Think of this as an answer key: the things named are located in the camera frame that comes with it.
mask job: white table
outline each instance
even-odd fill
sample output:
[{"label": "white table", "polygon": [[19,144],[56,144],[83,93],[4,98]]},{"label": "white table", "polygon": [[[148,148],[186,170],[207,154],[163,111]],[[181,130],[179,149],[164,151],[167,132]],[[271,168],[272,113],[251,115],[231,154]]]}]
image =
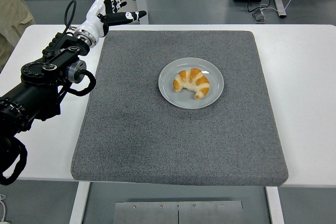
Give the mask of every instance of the white table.
[{"label": "white table", "polygon": [[[0,95],[20,82],[20,68],[41,51],[62,25],[29,27],[0,74]],[[125,25],[112,30],[252,31],[274,112],[289,178],[283,186],[336,187],[336,28],[331,25]],[[95,73],[103,39],[82,57]],[[76,85],[80,90],[87,81]],[[88,95],[67,94],[61,115],[35,120],[17,134],[28,160],[19,179],[73,181],[70,173]]]}]

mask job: metal panel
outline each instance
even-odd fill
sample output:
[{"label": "metal panel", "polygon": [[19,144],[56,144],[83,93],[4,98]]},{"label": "metal panel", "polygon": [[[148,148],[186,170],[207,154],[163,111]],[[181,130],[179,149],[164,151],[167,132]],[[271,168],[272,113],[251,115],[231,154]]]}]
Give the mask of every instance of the metal panel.
[{"label": "metal panel", "polygon": [[114,224],[245,223],[241,201],[118,202]]},{"label": "metal panel", "polygon": [[177,202],[117,202],[113,224],[177,224]]},{"label": "metal panel", "polygon": [[179,203],[179,224],[245,223],[241,201],[197,201]]}]

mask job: gray floor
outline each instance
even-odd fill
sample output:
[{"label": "gray floor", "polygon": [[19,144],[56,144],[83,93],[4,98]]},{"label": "gray floor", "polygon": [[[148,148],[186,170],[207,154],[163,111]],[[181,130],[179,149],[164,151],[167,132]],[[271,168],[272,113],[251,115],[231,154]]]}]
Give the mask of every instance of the gray floor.
[{"label": "gray floor", "polygon": [[[80,24],[94,0],[77,0]],[[63,24],[70,0],[26,0],[38,24]],[[150,24],[255,24],[246,3],[232,0],[148,0]],[[267,24],[336,25],[336,0],[292,0],[286,18],[265,10]],[[6,220],[12,223],[68,223],[77,183],[17,181],[0,186],[6,194]],[[279,188],[286,224],[336,223],[336,190]],[[259,187],[183,187],[93,183],[84,223],[112,223],[117,201],[238,199],[249,205],[249,223],[270,223],[266,196]]]}]

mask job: person's leg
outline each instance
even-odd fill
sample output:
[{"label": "person's leg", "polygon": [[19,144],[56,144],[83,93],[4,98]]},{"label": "person's leg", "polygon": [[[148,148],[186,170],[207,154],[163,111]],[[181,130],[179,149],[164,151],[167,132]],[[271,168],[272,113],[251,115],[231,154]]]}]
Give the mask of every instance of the person's leg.
[{"label": "person's leg", "polygon": [[0,73],[4,69],[7,60],[11,56],[13,47],[8,40],[0,34]]},{"label": "person's leg", "polygon": [[35,24],[24,0],[0,0],[0,71],[25,29]]}]

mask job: white robotic hand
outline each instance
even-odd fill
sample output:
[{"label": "white robotic hand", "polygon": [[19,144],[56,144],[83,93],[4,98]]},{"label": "white robotic hand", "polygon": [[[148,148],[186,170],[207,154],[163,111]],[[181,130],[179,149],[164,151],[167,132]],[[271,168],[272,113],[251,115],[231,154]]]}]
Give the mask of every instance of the white robotic hand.
[{"label": "white robotic hand", "polygon": [[99,38],[108,33],[109,26],[128,24],[146,15],[143,10],[117,13],[126,4],[122,0],[96,0],[88,11],[85,22],[75,30],[74,36],[84,40],[92,48]]}]

